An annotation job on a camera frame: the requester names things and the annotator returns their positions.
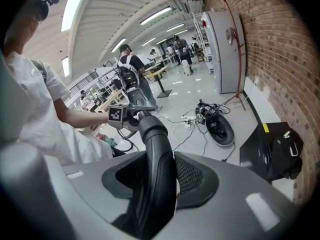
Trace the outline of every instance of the white t-shirt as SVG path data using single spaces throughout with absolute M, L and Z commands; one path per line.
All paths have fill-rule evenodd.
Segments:
M 169 54 L 171 55 L 171 54 L 174 52 L 174 50 L 169 46 L 169 47 L 168 47 L 168 52 L 169 52 Z
M 82 135 L 58 119 L 53 101 L 69 96 L 70 91 L 49 65 L 44 65 L 45 83 L 39 70 L 23 55 L 12 52 L 5 61 L 32 103 L 32 111 L 19 136 L 20 141 L 58 158 L 62 166 L 112 158 L 113 152 L 107 143 L 91 135 Z
M 81 106 L 86 105 L 86 108 L 90 110 L 95 105 L 94 98 L 87 94 L 83 99 L 80 98 L 80 104 Z

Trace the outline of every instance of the white ceiling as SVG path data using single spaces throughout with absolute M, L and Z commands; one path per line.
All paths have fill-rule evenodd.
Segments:
M 127 38 L 132 49 L 155 37 L 154 44 L 175 33 L 193 28 L 191 14 L 184 13 L 181 0 L 83 0 L 72 29 L 61 32 L 62 17 L 67 0 L 60 0 L 49 8 L 48 18 L 42 22 L 24 50 L 35 60 L 51 64 L 66 85 L 82 74 L 119 56 L 111 53 L 114 46 Z M 153 13 L 171 6 L 172 11 L 140 25 Z M 166 32 L 184 23 L 184 27 Z M 69 56 L 71 75 L 64 77 L 61 60 Z

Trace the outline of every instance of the yellow label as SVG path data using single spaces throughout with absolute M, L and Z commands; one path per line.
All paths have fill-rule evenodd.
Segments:
M 264 128 L 264 131 L 265 131 L 266 133 L 268 133 L 268 132 L 269 132 L 269 129 L 268 129 L 267 124 L 266 124 L 266 123 L 263 123 L 262 125 L 263 125 L 263 128 Z

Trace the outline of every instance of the railing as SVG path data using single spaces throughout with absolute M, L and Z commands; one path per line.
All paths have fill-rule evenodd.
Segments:
M 108 60 L 106 64 L 104 64 L 104 67 L 112 67 L 116 63 L 116 60 L 113 58 L 112 60 Z
M 78 82 L 75 86 L 73 86 L 70 89 L 71 94 L 70 94 L 69 98 L 71 98 L 73 95 L 80 92 L 83 89 L 83 87 L 85 87 L 87 84 L 89 84 L 90 82 L 92 82 L 93 80 L 95 80 L 98 77 L 99 77 L 99 75 L 97 74 L 97 72 L 93 72 L 90 75 L 86 76 L 84 79 L 82 79 L 80 82 Z

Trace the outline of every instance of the shoe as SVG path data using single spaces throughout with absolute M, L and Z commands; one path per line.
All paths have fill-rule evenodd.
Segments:
M 157 106 L 156 109 L 155 109 L 155 114 L 158 114 L 160 112 L 160 110 L 162 110 L 162 106 Z

